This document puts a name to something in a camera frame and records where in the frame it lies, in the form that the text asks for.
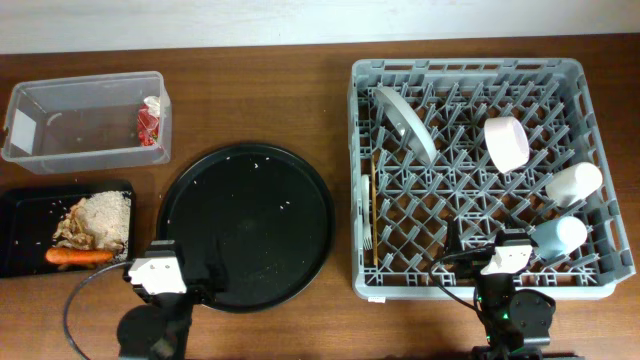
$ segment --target wooden chopstick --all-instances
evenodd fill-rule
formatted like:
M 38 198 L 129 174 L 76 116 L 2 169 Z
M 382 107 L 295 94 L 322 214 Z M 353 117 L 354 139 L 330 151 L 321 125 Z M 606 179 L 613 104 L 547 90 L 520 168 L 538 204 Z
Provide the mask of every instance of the wooden chopstick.
M 373 265 L 378 267 L 378 209 L 376 207 L 376 162 L 371 153 L 371 214 L 373 215 Z

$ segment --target white wall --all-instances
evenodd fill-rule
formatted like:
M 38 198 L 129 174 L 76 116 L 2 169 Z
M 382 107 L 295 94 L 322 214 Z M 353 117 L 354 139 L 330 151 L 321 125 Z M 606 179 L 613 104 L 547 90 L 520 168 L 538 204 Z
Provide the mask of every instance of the white wall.
M 0 0 L 0 53 L 640 31 L 640 0 Z

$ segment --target red wrapper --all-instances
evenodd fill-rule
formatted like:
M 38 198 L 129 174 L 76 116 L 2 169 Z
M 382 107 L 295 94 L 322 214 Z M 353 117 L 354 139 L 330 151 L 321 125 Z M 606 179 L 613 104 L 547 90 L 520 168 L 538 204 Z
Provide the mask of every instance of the red wrapper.
M 151 146 L 156 143 L 159 125 L 160 120 L 150 114 L 149 106 L 143 105 L 138 110 L 138 139 L 140 140 L 140 145 Z

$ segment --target black round tray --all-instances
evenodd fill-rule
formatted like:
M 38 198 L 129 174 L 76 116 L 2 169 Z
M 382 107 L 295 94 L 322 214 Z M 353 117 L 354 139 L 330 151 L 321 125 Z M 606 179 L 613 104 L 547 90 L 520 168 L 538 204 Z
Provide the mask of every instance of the black round tray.
M 215 302 L 203 305 L 252 312 L 313 280 L 333 245 L 335 213 L 306 161 L 275 146 L 243 144 L 204 156 L 173 183 L 156 234 L 178 244 L 185 282 L 208 269 L 224 283 Z

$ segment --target gray dish rack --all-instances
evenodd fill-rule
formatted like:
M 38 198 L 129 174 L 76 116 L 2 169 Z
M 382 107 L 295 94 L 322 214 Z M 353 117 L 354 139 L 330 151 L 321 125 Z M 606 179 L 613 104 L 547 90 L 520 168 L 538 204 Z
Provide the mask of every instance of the gray dish rack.
M 421 163 L 378 106 L 373 90 L 393 87 L 424 121 L 439 151 Z M 360 60 L 348 92 L 351 163 L 353 289 L 369 301 L 446 299 L 427 267 L 441 251 L 448 216 L 455 217 L 465 248 L 493 241 L 511 215 L 529 233 L 563 215 L 588 229 L 584 245 L 514 277 L 556 299 L 599 299 L 635 274 L 587 82 L 573 59 Z M 501 174 L 490 160 L 482 127 L 487 118 L 514 116 L 531 148 L 527 165 Z M 377 179 L 378 264 L 363 249 L 360 177 Z M 585 201 L 560 208 L 544 185 L 556 173 L 588 161 L 603 186 Z M 473 287 L 444 267 L 434 276 L 454 294 L 471 299 Z

